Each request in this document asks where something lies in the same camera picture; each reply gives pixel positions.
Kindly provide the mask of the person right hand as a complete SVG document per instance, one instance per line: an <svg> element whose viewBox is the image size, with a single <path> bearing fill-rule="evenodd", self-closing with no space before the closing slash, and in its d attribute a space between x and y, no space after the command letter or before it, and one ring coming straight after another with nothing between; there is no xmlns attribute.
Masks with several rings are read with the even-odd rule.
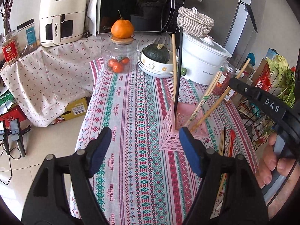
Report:
<svg viewBox="0 0 300 225"><path fill-rule="evenodd" d="M273 151L273 145L276 142L277 134L272 133L269 136L268 144L265 146L262 158L259 161L258 171L255 174L256 180L260 188L269 185L272 180L272 171L276 170L280 175L287 176L292 169L295 162L294 159L281 158L278 159ZM269 218L273 218L284 205L287 204L288 199L296 190L296 185L299 180L299 164L295 166L292 174L289 176L287 182L276 196L273 202L268 207Z"/></svg>

